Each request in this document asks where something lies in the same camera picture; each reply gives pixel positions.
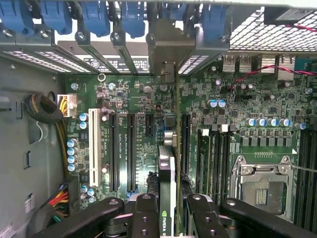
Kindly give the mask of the white power connector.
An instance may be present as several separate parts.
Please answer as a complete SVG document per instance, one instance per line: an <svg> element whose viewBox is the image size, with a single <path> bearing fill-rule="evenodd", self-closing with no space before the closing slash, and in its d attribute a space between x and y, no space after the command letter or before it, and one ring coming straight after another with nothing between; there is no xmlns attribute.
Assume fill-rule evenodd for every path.
<svg viewBox="0 0 317 238"><path fill-rule="evenodd" d="M77 115L77 96L72 94L58 94L57 108L65 118Z"/></svg>

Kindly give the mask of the open dark grey PC case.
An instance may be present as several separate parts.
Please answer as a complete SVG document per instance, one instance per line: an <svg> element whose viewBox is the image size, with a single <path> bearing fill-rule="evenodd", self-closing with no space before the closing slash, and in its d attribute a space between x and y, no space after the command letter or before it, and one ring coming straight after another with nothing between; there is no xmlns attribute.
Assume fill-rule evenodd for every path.
<svg viewBox="0 0 317 238"><path fill-rule="evenodd" d="M44 23L41 0L24 1L33 16L33 36L10 30L0 19L0 238L33 238L71 217L65 212L68 192L63 185L74 176L68 168L69 118L57 108L57 95L67 94L66 79L76 75L161 80L150 72L147 37L151 23L163 19L163 2L187 4L183 20L173 21L195 41L179 78L209 69L217 60L227 69L241 63L254 73L282 59L317 59L317 0L104 0L110 34L103 37L84 24L81 2L93 0L59 0L71 12L68 35ZM144 2L143 37L132 39L123 31L122 1ZM205 3L228 5L227 45L201 45ZM179 235L173 238L195 238L188 234L186 217L180 193Z"/></svg>

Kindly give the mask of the blue card slot latch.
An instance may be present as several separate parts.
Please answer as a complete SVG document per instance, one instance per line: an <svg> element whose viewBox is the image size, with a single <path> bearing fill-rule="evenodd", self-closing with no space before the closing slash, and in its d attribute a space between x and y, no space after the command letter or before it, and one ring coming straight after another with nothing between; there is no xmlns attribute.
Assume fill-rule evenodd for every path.
<svg viewBox="0 0 317 238"><path fill-rule="evenodd" d="M162 17L166 19L181 21L185 14L187 4L180 2L163 2L161 4Z"/></svg>
<svg viewBox="0 0 317 238"><path fill-rule="evenodd" d="M0 19L5 27L20 35L33 36L33 16L24 0L0 0Z"/></svg>
<svg viewBox="0 0 317 238"><path fill-rule="evenodd" d="M144 2L122 1L120 5L123 31L132 39L143 37L145 34Z"/></svg>
<svg viewBox="0 0 317 238"><path fill-rule="evenodd" d="M86 29L97 37L110 34L110 21L104 0L82 1L83 20Z"/></svg>
<svg viewBox="0 0 317 238"><path fill-rule="evenodd" d="M41 14L44 23L60 35L72 33L72 17L65 1L41 0Z"/></svg>
<svg viewBox="0 0 317 238"><path fill-rule="evenodd" d="M225 32L228 5L203 4L200 16L199 41L201 45L227 45L228 35Z"/></svg>

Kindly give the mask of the white expansion slot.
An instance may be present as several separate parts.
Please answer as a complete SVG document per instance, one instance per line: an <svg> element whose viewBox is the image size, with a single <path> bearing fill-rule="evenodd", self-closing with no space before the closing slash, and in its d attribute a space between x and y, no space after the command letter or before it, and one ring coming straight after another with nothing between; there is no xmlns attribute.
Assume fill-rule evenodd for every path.
<svg viewBox="0 0 317 238"><path fill-rule="evenodd" d="M102 146L100 109L89 109L89 175L90 186L99 187L101 179Z"/></svg>

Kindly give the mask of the metal CPU socket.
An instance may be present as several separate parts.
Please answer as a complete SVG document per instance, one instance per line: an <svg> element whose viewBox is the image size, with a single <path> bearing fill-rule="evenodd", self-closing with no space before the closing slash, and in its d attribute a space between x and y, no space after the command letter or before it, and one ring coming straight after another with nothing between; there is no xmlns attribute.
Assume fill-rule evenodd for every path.
<svg viewBox="0 0 317 238"><path fill-rule="evenodd" d="M278 163L251 163L238 155L231 170L229 197L276 215L292 219L293 169L291 158Z"/></svg>

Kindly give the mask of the black power connector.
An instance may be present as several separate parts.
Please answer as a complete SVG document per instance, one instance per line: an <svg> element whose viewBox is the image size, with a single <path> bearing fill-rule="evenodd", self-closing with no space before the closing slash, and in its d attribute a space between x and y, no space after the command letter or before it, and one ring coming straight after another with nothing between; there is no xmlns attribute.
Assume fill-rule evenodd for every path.
<svg viewBox="0 0 317 238"><path fill-rule="evenodd" d="M67 202L65 203L65 212L72 216L79 211L79 178L78 176L69 176L63 182L68 192Z"/></svg>

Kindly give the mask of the black short expansion slot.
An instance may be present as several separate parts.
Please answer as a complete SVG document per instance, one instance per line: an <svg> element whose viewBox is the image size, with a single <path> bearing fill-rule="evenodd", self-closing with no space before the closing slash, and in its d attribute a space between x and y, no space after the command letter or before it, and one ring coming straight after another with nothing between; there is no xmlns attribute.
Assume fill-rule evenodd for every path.
<svg viewBox="0 0 317 238"><path fill-rule="evenodd" d="M146 136L153 136L154 135L154 115L153 114L146 114Z"/></svg>

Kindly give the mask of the green motherboard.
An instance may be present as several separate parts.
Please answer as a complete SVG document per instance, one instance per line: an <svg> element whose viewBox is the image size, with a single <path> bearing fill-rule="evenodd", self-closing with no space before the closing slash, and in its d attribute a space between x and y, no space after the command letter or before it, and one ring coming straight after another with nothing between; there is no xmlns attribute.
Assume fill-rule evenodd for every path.
<svg viewBox="0 0 317 238"><path fill-rule="evenodd" d="M238 155L251 163L291 158L290 222L317 234L317 59L284 59L247 73L243 64L180 77L180 110L191 117L188 174L193 193L216 204L229 198L231 170ZM67 121L68 168L79 178L79 209L108 197L128 201L148 191L150 172L159 175L163 115L171 109L170 88L154 76L76 75L66 93L77 96L77 115ZM90 186L89 109L100 109L102 165L99 187ZM119 187L109 189L109 116L117 114ZM136 118L136 189L127 189L127 115ZM146 114L154 135L146 136Z"/></svg>

